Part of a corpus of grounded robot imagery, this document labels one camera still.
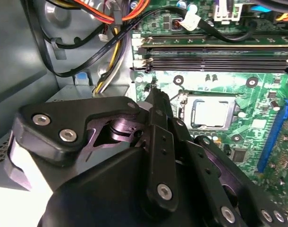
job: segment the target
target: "orange wire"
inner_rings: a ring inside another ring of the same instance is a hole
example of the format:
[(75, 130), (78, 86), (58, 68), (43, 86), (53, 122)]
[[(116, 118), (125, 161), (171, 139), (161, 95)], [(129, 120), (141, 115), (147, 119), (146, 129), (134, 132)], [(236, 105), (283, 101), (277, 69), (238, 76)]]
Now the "orange wire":
[[(107, 23), (107, 24), (111, 24), (112, 22), (115, 21), (114, 18), (107, 16), (101, 12), (99, 12), (98, 10), (90, 7), (89, 5), (85, 4), (84, 2), (82, 2), (81, 0), (74, 0), (75, 2), (83, 5), (84, 7), (86, 7), (87, 9), (89, 9), (90, 11), (94, 12), (95, 14), (97, 14), (98, 16), (102, 17), (98, 18), (100, 21)], [(130, 19), (135, 18), (136, 16), (138, 16), (141, 12), (143, 12), (143, 10), (147, 7), (147, 5), (149, 4), (149, 0), (140, 0), (139, 4), (137, 5), (137, 7), (130, 13), (128, 14), (126, 17), (122, 18), (123, 21), (127, 21)]]

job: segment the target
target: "screw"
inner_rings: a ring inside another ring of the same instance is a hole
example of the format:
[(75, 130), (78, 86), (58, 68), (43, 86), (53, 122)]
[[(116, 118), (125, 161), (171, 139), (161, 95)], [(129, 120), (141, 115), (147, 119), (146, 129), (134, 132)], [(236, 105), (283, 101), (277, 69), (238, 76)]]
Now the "screw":
[(180, 120), (180, 119), (177, 119), (177, 123), (180, 125), (180, 126), (183, 126), (184, 123)]
[(71, 129), (62, 130), (59, 136), (65, 142), (74, 142), (77, 139), (77, 134)]
[(273, 221), (272, 217), (270, 216), (270, 214), (267, 211), (262, 210), (262, 215), (267, 221), (269, 221), (269, 222)]
[(249, 81), (250, 85), (254, 85), (256, 82), (254, 80)]
[(182, 82), (182, 80), (181, 80), (180, 78), (177, 78), (177, 79), (176, 79), (176, 83), (177, 83), (177, 84), (179, 84), (179, 83), (181, 83), (181, 82)]
[(137, 2), (137, 1), (132, 1), (132, 2), (130, 3), (130, 8), (131, 8), (131, 9), (135, 9), (135, 8), (137, 7), (137, 5), (138, 5), (138, 2)]
[(278, 211), (274, 211), (274, 215), (277, 218), (278, 221), (280, 222), (285, 222), (284, 217), (278, 212)]
[(163, 113), (161, 110), (156, 110), (157, 114), (160, 115), (160, 116), (163, 116)]
[(206, 144), (210, 144), (210, 141), (209, 141), (207, 138), (203, 138), (203, 141), (204, 141)]
[(37, 125), (45, 126), (48, 125), (51, 122), (51, 120), (48, 116), (44, 114), (36, 114), (33, 117), (33, 122)]
[(220, 210), (221, 210), (222, 215), (228, 222), (230, 222), (231, 224), (235, 222), (234, 214), (228, 207), (221, 207)]
[(172, 192), (167, 185), (161, 183), (158, 185), (157, 190), (158, 190), (158, 194), (162, 197), (162, 199), (171, 200)]
[(135, 109), (135, 104), (133, 104), (133, 103), (128, 103), (127, 105), (129, 105), (131, 108), (134, 108)]

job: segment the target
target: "cpu socket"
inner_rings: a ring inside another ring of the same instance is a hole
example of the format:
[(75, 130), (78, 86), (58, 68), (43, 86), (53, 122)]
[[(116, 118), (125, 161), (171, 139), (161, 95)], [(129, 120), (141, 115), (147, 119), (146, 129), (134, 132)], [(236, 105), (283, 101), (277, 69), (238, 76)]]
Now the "cpu socket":
[(235, 109), (235, 96), (183, 95), (179, 117), (187, 128), (228, 130)]

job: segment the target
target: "yellow wire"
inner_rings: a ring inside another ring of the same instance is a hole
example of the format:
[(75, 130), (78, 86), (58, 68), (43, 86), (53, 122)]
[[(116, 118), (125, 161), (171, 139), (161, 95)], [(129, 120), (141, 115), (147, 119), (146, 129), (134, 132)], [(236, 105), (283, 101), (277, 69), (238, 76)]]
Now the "yellow wire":
[[(114, 31), (115, 31), (115, 34), (118, 34), (118, 29), (116, 27), (114, 28)], [(108, 66), (108, 70), (110, 70), (112, 65), (114, 64), (118, 49), (119, 49), (119, 42), (116, 43), (114, 53), (112, 54), (112, 57), (110, 60), (110, 65)]]
[[(115, 31), (115, 34), (118, 34), (118, 29), (115, 27), (114, 28), (114, 31)], [(115, 50), (114, 52), (112, 53), (112, 57), (111, 57), (111, 60), (110, 60), (110, 65), (108, 66), (108, 70), (111, 69), (112, 65), (114, 64), (114, 61), (115, 61), (115, 58), (116, 58), (116, 55), (118, 53), (118, 49), (119, 49), (119, 45), (120, 45), (120, 42), (117, 42), (116, 43), (116, 46), (115, 46)], [(103, 82), (101, 82), (95, 89), (95, 94), (97, 94), (99, 92), (99, 89), (100, 87), (102, 86)]]
[(73, 4), (69, 4), (68, 2), (62, 1), (62, 0), (54, 0), (57, 5), (60, 5), (62, 7), (66, 8), (74, 8), (75, 6)]

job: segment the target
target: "gray metal panel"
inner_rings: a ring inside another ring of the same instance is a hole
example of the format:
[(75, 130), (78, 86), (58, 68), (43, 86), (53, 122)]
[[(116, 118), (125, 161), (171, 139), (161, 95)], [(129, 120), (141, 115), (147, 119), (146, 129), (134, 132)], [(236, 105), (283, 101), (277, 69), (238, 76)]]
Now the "gray metal panel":
[[(7, 142), (9, 139), (9, 133), (3, 136), (0, 139), (0, 146), (3, 145), (3, 143)], [(7, 150), (4, 149), (2, 150), (4, 155), (6, 154)], [(12, 189), (20, 189), (20, 190), (25, 190), (24, 187), (20, 186), (16, 182), (12, 181), (6, 174), (6, 171), (4, 170), (4, 163), (3, 161), (0, 162), (0, 187), (4, 188), (12, 188)]]
[(0, 137), (22, 105), (47, 100), (57, 81), (42, 63), (18, 0), (0, 1)]
[(0, 101), (45, 74), (20, 1), (0, 1)]
[[(92, 98), (93, 97), (92, 90), (94, 88), (95, 88), (94, 86), (66, 85), (53, 97), (51, 97), (48, 100), (48, 102)], [(127, 89), (128, 89), (127, 86), (109, 87), (102, 94), (96, 95), (96, 97), (124, 96), (126, 94)]]
[(0, 138), (12, 127), (14, 114), (19, 107), (31, 103), (45, 102), (57, 90), (56, 79), (49, 73), (0, 102)]
[[(102, 2), (104, 2), (104, 0), (90, 0), (89, 2), (91, 2), (89, 4), (92, 4), (94, 8), (98, 8), (102, 11)], [(51, 38), (61, 38), (65, 44), (73, 44), (75, 37), (84, 39), (100, 24), (100, 21), (81, 10), (60, 9), (43, 0), (35, 0), (35, 3), (38, 8), (38, 14), (42, 27), (48, 36)], [(103, 47), (105, 43), (101, 42), (98, 37), (95, 37), (86, 45), (78, 49), (65, 50), (67, 57), (66, 60), (56, 60), (52, 46), (48, 43), (47, 45), (54, 69), (58, 72), (64, 72), (84, 63), (101, 47)], [(129, 48), (129, 51), (127, 52), (127, 56), (125, 58), (126, 61), (123, 62), (120, 71), (112, 81), (113, 85), (127, 86), (130, 82), (130, 74), (132, 73), (132, 71), (129, 69), (129, 67), (132, 67), (132, 55), (130, 50), (131, 48)], [(89, 68), (94, 84), (96, 84), (99, 79), (99, 69), (107, 68), (111, 54), (112, 51), (104, 55), (99, 61)], [(60, 88), (63, 88), (65, 85), (72, 84), (71, 78), (57, 78), (57, 80)]]

